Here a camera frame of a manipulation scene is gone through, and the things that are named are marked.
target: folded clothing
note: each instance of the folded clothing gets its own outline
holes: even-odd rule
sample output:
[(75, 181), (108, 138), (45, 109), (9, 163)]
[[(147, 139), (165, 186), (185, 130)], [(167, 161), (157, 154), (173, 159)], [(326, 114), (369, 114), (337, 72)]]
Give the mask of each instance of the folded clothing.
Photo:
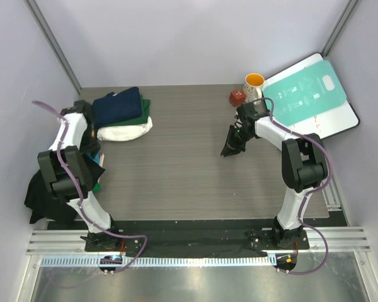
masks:
[(98, 130), (96, 136), (99, 140), (126, 142), (145, 135), (151, 128), (152, 120), (151, 117), (148, 117), (146, 124), (103, 127)]
[(149, 99), (143, 99), (142, 97), (141, 97), (141, 101), (142, 101), (142, 108), (143, 108), (142, 116), (140, 116), (138, 118), (133, 118), (133, 119), (127, 120), (127, 121), (120, 121), (118, 123), (109, 124), (109, 125), (106, 125), (104, 127), (130, 126), (130, 125), (146, 124), (147, 120), (149, 118), (149, 115), (150, 115), (150, 103), (151, 103), (151, 101)]
[(103, 98), (94, 101), (93, 109), (95, 112), (95, 129), (138, 118), (143, 114), (139, 88), (131, 87), (118, 94), (108, 93)]

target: black cloth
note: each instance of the black cloth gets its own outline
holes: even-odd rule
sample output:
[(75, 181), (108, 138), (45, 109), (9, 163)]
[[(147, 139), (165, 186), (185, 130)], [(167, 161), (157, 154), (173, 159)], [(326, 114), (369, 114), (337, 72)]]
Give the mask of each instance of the black cloth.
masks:
[[(93, 184), (96, 184), (105, 170), (85, 154), (83, 154), (83, 159), (91, 173)], [(61, 201), (46, 190), (40, 170), (35, 173), (28, 185), (24, 204), (32, 210), (31, 224), (45, 217), (59, 223), (71, 224), (77, 215), (77, 212), (67, 205), (66, 201)]]

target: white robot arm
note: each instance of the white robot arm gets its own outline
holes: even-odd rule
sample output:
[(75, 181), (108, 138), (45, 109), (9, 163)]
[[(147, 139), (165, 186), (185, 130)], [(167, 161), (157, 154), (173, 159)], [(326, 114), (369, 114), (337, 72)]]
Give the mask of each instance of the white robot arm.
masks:
[[(230, 126), (223, 156), (245, 151), (246, 142), (252, 138), (264, 138), (282, 151), (282, 177), (287, 185), (282, 209), (273, 222), (275, 245), (280, 248), (292, 246), (302, 231), (306, 206), (314, 188), (328, 176), (324, 154), (303, 138), (295, 136), (274, 125), (267, 113), (257, 112), (253, 103), (238, 107), (238, 121)], [(315, 133), (306, 135), (322, 145)]]
[[(100, 151), (100, 145), (93, 135), (94, 118), (91, 105), (86, 101), (76, 101), (73, 107), (63, 109), (60, 114), (67, 121), (68, 128), (65, 137), (61, 140), (66, 127), (66, 121), (61, 120), (55, 142), (50, 146), (49, 151), (41, 152), (38, 155), (38, 163), (45, 185), (59, 202), (65, 202), (74, 208), (86, 222), (89, 233), (87, 237), (82, 237), (85, 241), (99, 247), (113, 249), (119, 245), (119, 240), (103, 233), (98, 227), (116, 234), (118, 234), (118, 230), (111, 216), (100, 206), (92, 192), (95, 183), (83, 159), (85, 154), (95, 155)], [(84, 200), (81, 204), (79, 204), (80, 199), (75, 185), (57, 159), (56, 151), (59, 146), (62, 158), (76, 177), (83, 192)]]

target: red block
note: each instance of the red block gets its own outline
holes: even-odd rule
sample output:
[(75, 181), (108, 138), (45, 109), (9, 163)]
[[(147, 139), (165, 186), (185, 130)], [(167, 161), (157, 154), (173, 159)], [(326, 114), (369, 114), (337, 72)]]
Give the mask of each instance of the red block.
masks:
[(234, 91), (231, 91), (231, 94), (229, 96), (229, 102), (234, 106), (239, 106), (245, 102), (246, 95), (245, 92), (242, 89), (236, 89)]

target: orange mug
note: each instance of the orange mug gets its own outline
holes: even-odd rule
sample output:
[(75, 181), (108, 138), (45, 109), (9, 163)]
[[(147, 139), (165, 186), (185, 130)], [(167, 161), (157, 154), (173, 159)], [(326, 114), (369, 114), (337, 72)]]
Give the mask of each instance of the orange mug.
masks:
[(248, 74), (245, 77), (244, 92), (246, 95), (245, 103), (253, 102), (262, 97), (262, 87), (265, 78), (260, 74)]

